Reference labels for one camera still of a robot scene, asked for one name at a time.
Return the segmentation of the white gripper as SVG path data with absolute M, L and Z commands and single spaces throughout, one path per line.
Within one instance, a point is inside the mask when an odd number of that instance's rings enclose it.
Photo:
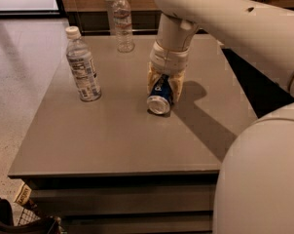
M 166 50 L 154 42 L 150 53 L 147 75 L 147 92 L 150 93 L 161 74 L 169 75 L 168 83 L 172 89 L 173 102 L 177 103 L 183 89 L 185 72 L 188 66 L 189 51 Z

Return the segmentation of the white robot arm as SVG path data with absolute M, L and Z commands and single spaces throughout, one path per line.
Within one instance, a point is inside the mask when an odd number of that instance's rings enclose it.
M 259 119 L 221 164 L 213 234 L 294 234 L 294 11 L 251 0 L 154 0 L 161 10 L 148 85 L 181 95 L 190 43 L 203 29 L 225 46 Z

